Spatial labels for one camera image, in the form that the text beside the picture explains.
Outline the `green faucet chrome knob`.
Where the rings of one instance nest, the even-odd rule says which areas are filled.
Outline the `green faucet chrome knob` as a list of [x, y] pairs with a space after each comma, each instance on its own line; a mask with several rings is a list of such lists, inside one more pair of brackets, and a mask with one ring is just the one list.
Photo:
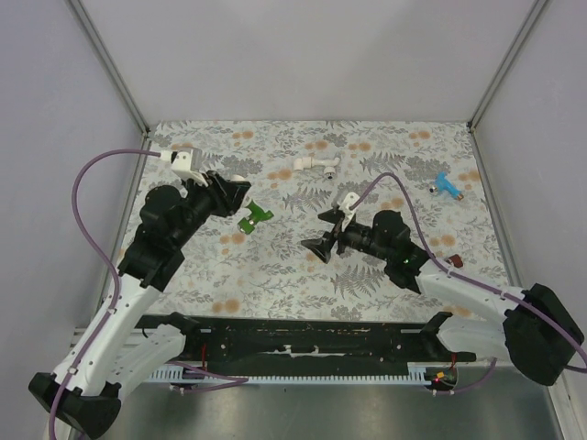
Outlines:
[[245, 235], [250, 235], [259, 223], [267, 222], [274, 217], [271, 210], [262, 209], [252, 199], [248, 199], [244, 207], [249, 210], [249, 215], [239, 220], [238, 229]]

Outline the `white faucet with elbow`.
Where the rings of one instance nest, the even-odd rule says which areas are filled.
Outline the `white faucet with elbow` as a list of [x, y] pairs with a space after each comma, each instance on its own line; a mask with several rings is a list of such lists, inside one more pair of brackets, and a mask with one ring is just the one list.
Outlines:
[[306, 156], [293, 161], [293, 170], [304, 171], [313, 168], [322, 168], [324, 176], [328, 180], [333, 180], [337, 174], [337, 166], [340, 162], [340, 157], [334, 157], [333, 159], [317, 159], [316, 157]]

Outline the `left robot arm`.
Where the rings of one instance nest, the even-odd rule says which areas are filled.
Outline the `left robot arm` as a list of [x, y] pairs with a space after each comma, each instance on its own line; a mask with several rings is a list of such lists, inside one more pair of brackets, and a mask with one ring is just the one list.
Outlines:
[[151, 372], [172, 358], [189, 360], [201, 352], [199, 334], [184, 324], [164, 324], [133, 351], [118, 355], [182, 265], [183, 246], [210, 216], [234, 215], [251, 188], [249, 181], [226, 180], [213, 170], [204, 178], [204, 186], [184, 181], [185, 193], [170, 185], [148, 192], [134, 239], [115, 271], [114, 289], [68, 356], [51, 373], [33, 376], [28, 389], [52, 423], [98, 439]]

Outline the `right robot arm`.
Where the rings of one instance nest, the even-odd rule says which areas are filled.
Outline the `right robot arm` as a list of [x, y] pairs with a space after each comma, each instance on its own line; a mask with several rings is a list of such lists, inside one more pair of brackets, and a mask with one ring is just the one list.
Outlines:
[[429, 256], [411, 240], [410, 228], [392, 210], [377, 213], [371, 225], [346, 220], [331, 209], [319, 219], [332, 224], [320, 238], [303, 240], [323, 262], [351, 248], [384, 261], [397, 287], [458, 304], [478, 320], [437, 314], [420, 337], [422, 354], [434, 361], [450, 352], [511, 362], [525, 377], [551, 386], [584, 341], [570, 313], [549, 287], [495, 286]]

